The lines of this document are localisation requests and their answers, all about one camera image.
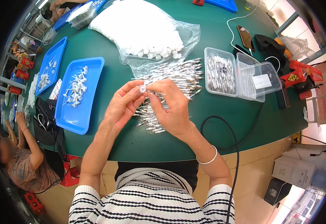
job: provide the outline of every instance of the label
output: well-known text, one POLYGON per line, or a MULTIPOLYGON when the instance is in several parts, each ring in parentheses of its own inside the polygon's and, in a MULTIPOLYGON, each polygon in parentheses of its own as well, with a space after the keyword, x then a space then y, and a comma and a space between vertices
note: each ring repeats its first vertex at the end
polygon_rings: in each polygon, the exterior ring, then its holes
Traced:
POLYGON ((272 86, 269 75, 268 74, 262 74, 259 76, 253 76, 252 81, 254 82, 255 89, 265 88, 272 86))
POLYGON ((297 75, 291 74, 290 77, 287 80, 289 80, 291 82, 294 82, 296 78, 297 78, 297 75))

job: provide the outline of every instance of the striped shirt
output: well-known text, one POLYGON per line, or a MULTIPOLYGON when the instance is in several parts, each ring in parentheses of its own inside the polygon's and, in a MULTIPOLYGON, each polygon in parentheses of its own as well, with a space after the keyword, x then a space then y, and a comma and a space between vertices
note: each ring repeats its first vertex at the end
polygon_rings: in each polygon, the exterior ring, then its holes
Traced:
MULTIPOLYGON (((69 223, 225 223, 231 187, 212 187, 200 207, 181 176, 164 169, 135 168, 120 175, 116 191, 103 197, 94 188, 75 190, 69 223)), ((235 223, 232 199, 229 223, 235 223)))

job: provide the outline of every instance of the black bag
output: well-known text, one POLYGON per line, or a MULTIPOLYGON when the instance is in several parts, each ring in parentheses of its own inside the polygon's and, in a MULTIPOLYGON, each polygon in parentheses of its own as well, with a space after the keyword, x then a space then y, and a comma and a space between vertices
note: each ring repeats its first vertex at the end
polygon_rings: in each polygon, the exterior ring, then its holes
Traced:
POLYGON ((35 138, 47 146, 55 147, 56 144, 62 161, 67 162, 63 128, 56 125, 53 106, 56 106, 56 100, 43 101, 37 97, 35 102, 36 114, 33 119, 35 138))

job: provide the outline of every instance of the smartphone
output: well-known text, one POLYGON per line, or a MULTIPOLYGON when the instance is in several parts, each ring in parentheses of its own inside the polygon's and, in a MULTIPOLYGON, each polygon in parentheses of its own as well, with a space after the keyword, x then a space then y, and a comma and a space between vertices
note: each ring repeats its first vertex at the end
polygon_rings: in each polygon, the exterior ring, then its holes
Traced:
POLYGON ((237 27, 237 30, 239 31, 242 45, 246 48, 250 48, 252 51, 255 52, 254 43, 252 42, 249 31, 239 25, 237 25, 236 27, 237 27))

